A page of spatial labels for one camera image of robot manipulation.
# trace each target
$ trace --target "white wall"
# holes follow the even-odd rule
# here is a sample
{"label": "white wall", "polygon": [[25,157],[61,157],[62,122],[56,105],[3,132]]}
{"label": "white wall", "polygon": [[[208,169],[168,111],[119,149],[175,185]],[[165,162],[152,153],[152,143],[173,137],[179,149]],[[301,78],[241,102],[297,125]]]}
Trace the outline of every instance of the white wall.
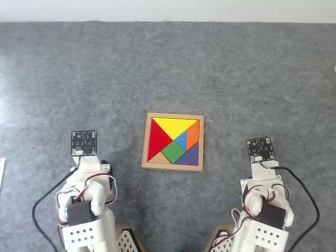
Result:
{"label": "white wall", "polygon": [[336,0],[0,0],[4,21],[336,23]]}

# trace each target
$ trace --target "green square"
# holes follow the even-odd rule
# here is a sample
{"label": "green square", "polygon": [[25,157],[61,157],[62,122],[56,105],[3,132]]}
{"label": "green square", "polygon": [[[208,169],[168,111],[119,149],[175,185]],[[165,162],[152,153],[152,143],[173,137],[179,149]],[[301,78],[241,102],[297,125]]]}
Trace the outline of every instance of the green square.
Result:
{"label": "green square", "polygon": [[178,143],[173,141],[162,150],[162,153],[173,164],[184,155],[185,151],[179,146]]}

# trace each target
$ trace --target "tan triangle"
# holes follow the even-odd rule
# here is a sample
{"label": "tan triangle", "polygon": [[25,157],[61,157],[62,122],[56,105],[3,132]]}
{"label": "tan triangle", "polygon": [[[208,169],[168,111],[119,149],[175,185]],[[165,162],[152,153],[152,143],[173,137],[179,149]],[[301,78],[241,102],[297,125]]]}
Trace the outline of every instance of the tan triangle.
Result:
{"label": "tan triangle", "polygon": [[148,162],[149,163],[159,163],[159,164],[171,164],[171,162],[169,162],[169,160],[162,154],[162,152],[159,152]]}

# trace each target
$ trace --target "red triangle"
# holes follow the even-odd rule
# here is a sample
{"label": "red triangle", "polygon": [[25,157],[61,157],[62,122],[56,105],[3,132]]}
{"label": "red triangle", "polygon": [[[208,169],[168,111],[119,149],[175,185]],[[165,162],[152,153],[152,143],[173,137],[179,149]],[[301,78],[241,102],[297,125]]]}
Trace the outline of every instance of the red triangle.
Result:
{"label": "red triangle", "polygon": [[164,132],[157,122],[152,119],[147,161],[152,159],[172,141],[173,140],[167,135],[167,133]]}

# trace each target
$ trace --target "gray carpet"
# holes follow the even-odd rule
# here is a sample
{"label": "gray carpet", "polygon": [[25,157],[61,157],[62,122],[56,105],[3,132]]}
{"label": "gray carpet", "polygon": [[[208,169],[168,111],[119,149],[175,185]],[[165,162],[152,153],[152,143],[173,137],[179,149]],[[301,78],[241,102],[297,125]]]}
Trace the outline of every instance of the gray carpet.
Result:
{"label": "gray carpet", "polygon": [[[80,129],[98,130],[118,180],[117,222],[151,252],[202,251],[232,221],[239,180],[251,175],[245,140],[264,135],[321,209],[295,251],[334,251],[335,65],[328,24],[0,24],[0,251],[51,251],[30,211],[74,164],[70,131]],[[147,112],[205,116],[203,173],[141,169]],[[295,213],[290,245],[315,212],[281,175]],[[61,249],[54,194],[37,216]]]}

